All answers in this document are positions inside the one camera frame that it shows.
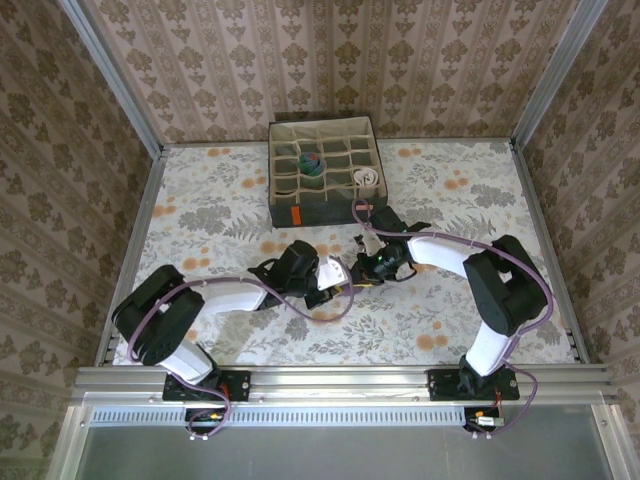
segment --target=gray storage organizer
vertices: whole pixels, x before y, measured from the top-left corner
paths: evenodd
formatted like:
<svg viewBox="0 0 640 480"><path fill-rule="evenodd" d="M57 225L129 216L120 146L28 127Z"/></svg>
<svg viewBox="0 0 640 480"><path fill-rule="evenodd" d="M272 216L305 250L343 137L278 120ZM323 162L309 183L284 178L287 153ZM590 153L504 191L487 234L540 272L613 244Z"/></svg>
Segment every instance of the gray storage organizer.
<svg viewBox="0 0 640 480"><path fill-rule="evenodd" d="M304 175L300 155L325 162L322 175ZM353 174L375 170L378 181L358 186ZM387 204L387 185L371 120L367 116L269 125L269 211L274 227L353 223L351 203L365 198L373 208Z"/></svg>

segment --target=damask wallpaper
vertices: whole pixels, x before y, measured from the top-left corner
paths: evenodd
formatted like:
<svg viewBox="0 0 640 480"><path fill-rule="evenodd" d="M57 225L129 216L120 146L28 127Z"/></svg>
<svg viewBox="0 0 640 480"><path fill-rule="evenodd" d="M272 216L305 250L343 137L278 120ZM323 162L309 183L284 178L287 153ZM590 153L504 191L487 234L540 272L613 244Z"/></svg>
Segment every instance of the damask wallpaper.
<svg viewBox="0 0 640 480"><path fill-rule="evenodd" d="M525 156L576 314L640 452L640 2L611 0Z"/></svg>
<svg viewBox="0 0 640 480"><path fill-rule="evenodd" d="M163 143L265 140L278 114L379 137L507 137L563 0L85 0Z"/></svg>
<svg viewBox="0 0 640 480"><path fill-rule="evenodd" d="M150 160L55 1L0 2L0 478L43 478Z"/></svg>

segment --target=orange label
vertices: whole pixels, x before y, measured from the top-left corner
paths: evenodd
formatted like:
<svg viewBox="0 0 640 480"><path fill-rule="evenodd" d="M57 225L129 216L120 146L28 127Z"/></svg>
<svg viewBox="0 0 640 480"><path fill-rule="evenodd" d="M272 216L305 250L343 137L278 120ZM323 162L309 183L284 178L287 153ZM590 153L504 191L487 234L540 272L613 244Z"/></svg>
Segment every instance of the orange label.
<svg viewBox="0 0 640 480"><path fill-rule="evenodd" d="M300 218L300 207L291 207L291 218L293 219L294 225L302 225L302 219Z"/></svg>

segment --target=floral fabric surface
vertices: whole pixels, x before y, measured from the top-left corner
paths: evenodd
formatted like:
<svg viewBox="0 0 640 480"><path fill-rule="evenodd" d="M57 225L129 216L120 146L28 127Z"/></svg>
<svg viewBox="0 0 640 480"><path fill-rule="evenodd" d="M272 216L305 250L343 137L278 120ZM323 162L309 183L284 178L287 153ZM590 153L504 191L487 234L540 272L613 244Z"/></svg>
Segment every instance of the floral fabric surface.
<svg viewBox="0 0 640 480"><path fill-rule="evenodd" d="M491 241L515 235L545 273L506 142L381 141L389 204L411 224ZM191 275L242 273L301 239L320 255L355 260L357 225L274 229L267 207L267 147L172 148L138 268L140 283L171 263ZM433 266L416 278L365 289L341 321L347 297L313 310L314 321L280 306L204 316L187 337L220 364L454 364L472 344L480 317L468 283ZM125 364L121 341L115 364ZM513 360L573 361L558 313L526 335Z"/></svg>

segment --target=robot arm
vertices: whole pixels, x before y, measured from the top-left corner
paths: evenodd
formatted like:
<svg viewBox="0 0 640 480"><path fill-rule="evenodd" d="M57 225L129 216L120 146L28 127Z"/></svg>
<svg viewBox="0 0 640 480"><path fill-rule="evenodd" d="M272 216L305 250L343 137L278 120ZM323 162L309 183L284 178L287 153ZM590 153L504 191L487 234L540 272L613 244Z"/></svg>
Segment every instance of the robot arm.
<svg viewBox="0 0 640 480"><path fill-rule="evenodd" d="M494 246L537 272L514 237L505 235ZM460 380L461 387L473 394L504 365L518 329L546 306L544 293L529 275L488 251L469 255L470 247L430 237L409 240L408 250L415 263L435 265L469 281L482 323L473 345L461 359Z"/></svg>
<svg viewBox="0 0 640 480"><path fill-rule="evenodd" d="M417 232L428 224L408 227L390 207L371 217L379 231ZM392 237L379 235L385 246L373 255L359 253L350 269L355 285L379 285L398 280L398 269L414 263L431 264L454 272L469 281L482 324L476 339L460 361L458 389L474 396L492 375L501 370L505 355L518 329L535 318L546 305L537 283L519 267L490 251L469 255L465 246L452 246L432 237ZM493 242L494 248L536 270L522 245L505 235ZM249 272L282 296L305 298L308 308L331 300L345 283L346 275L332 259L320 262L316 250L300 240L289 245L279 259L269 260ZM173 266L156 270L114 311L116 327L129 341L142 318L160 298L185 278ZM162 365L187 383L214 384L220 371L215 361L200 347L185 339L196 317L233 310L254 311L270 308L281 301L264 288L249 283L221 283L185 288L161 308L143 329L133 351L144 365Z"/></svg>
<svg viewBox="0 0 640 480"><path fill-rule="evenodd" d="M332 258L318 258L316 250L295 241L282 257L249 270L262 283L286 296L302 297L323 292L346 281L345 272ZM183 276L173 266L158 268L131 293L113 313L112 319L127 342L146 313L169 291L202 280ZM215 361L185 335L197 316L230 311L263 310L280 300L264 288L250 283L218 283L192 286L179 292L161 308L141 332L133 351L143 365L161 365L191 385L215 384L220 371Z"/></svg>

